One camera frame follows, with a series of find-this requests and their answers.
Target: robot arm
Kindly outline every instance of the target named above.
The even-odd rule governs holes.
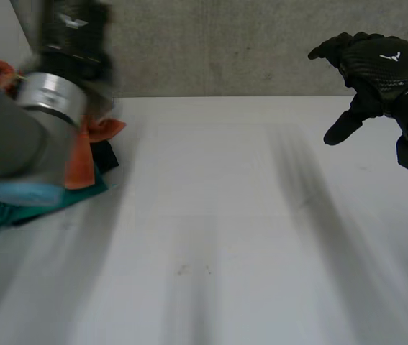
[[[59,0],[46,9],[38,58],[16,101],[0,91],[0,201],[14,205],[60,202],[83,118],[111,106],[107,6]]]
[[[366,119],[385,115],[402,130],[397,158],[408,169],[408,41],[382,34],[342,33],[314,48],[309,59],[316,58],[326,58],[357,93],[349,110],[326,133],[325,143],[339,144]]]

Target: white tabletop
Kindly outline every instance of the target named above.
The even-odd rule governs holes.
[[[0,345],[408,344],[400,131],[349,98],[122,100],[109,192],[0,232]]]

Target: glove finger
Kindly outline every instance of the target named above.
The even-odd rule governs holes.
[[[323,42],[320,46],[315,47],[307,57],[310,60],[317,58],[327,58],[329,60],[333,55],[340,53],[340,50],[346,47],[352,38],[350,34],[343,32]]]
[[[324,136],[325,144],[333,146],[344,142],[352,133],[362,127],[366,119],[382,115],[380,103],[367,98],[359,93],[354,96],[350,109],[342,113],[340,118],[328,129]]]
[[[362,121],[356,119],[350,111],[341,114],[338,120],[331,126],[324,136],[324,143],[337,145],[344,142],[352,133],[362,127]]]

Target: green cloth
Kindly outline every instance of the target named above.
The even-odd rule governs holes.
[[[23,207],[13,206],[6,203],[0,203],[0,226],[10,225],[15,221],[27,219],[40,214],[53,212],[84,199],[90,198],[107,190],[108,187],[103,181],[101,174],[95,167],[95,184],[90,187],[79,190],[66,190],[63,194],[63,199],[58,206],[53,207]]]

